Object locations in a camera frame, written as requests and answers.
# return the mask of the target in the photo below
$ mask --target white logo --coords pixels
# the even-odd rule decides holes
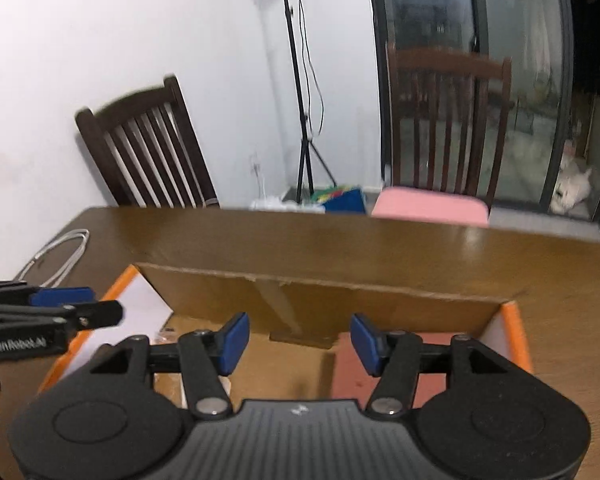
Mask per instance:
[[[307,413],[309,408],[304,404],[298,404],[295,408],[291,408],[291,413],[297,416],[302,416],[303,413]]]
[[[43,337],[37,337],[33,339],[7,339],[7,341],[0,341],[0,353],[1,352],[12,352],[14,350],[31,350],[34,348],[46,348],[46,339]]]

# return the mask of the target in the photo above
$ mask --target silver rivet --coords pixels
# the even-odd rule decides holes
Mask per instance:
[[[402,403],[393,397],[380,397],[371,403],[371,409],[382,415],[395,415],[402,411]]]
[[[196,402],[196,410],[205,415],[220,415],[229,408],[229,403],[219,397],[206,397]]]

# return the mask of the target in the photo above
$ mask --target sliding glass door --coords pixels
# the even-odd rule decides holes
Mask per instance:
[[[446,47],[512,59],[509,124],[496,200],[546,210],[554,188],[571,99],[571,17],[568,0],[373,0],[379,50],[384,161],[394,185],[413,185],[413,121],[392,128],[392,92],[403,92],[399,73],[388,73],[391,49]],[[489,88],[490,113],[478,194],[486,194],[495,150],[501,89]],[[436,136],[442,146],[445,117]],[[421,132],[428,132],[426,118]],[[399,144],[400,157],[391,146]],[[422,147],[427,146],[424,139]],[[452,167],[454,145],[452,144]],[[400,160],[399,171],[393,167]],[[426,164],[427,157],[421,157]]]

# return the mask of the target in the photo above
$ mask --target black door frame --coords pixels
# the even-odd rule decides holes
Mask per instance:
[[[474,2],[474,27],[478,39],[478,50],[482,54],[489,53],[489,37],[487,22],[486,0],[473,0]],[[374,31],[376,35],[376,58],[378,61],[378,88],[380,103],[380,130],[381,130],[381,168],[382,179],[386,184],[391,182],[392,168],[392,120],[391,99],[388,61],[386,57],[387,46],[390,40],[390,21],[388,12],[391,12],[391,0],[371,0],[374,14]],[[494,205],[515,208],[520,210],[548,212],[551,197],[554,193],[555,183],[558,179],[562,150],[568,136],[570,127],[571,92],[573,88],[573,22],[571,15],[571,0],[558,0],[560,8],[560,24],[562,27],[562,85],[560,88],[560,104],[558,105],[558,120],[552,155],[547,169],[547,175],[542,188],[539,202],[522,202],[517,200],[498,200]]]

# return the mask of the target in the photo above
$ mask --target light stand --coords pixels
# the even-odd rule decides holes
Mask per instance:
[[[304,102],[302,100],[302,87],[300,85],[300,70],[298,68],[298,53],[296,52],[296,39],[294,37],[294,27],[291,21],[291,8],[289,7],[289,0],[283,0],[285,3],[285,16],[286,16],[286,30],[289,34],[289,47],[291,50],[291,61],[294,66],[294,78],[296,80],[296,95],[298,96],[298,112],[300,114],[300,127],[302,130],[302,144],[300,147],[300,168],[298,169],[298,188],[296,190],[296,202],[302,202],[302,182],[304,175],[304,165],[306,164],[306,176],[309,181],[309,193],[314,194],[314,175],[311,171],[311,155],[309,152],[309,146],[314,150],[315,155],[317,155],[318,160],[324,167],[325,171],[329,175],[329,178],[333,182],[333,185],[336,186],[336,181],[327,168],[327,165],[324,162],[324,159],[320,156],[317,148],[314,146],[312,140],[309,140],[309,136],[306,130],[306,122],[307,116],[304,113]]]

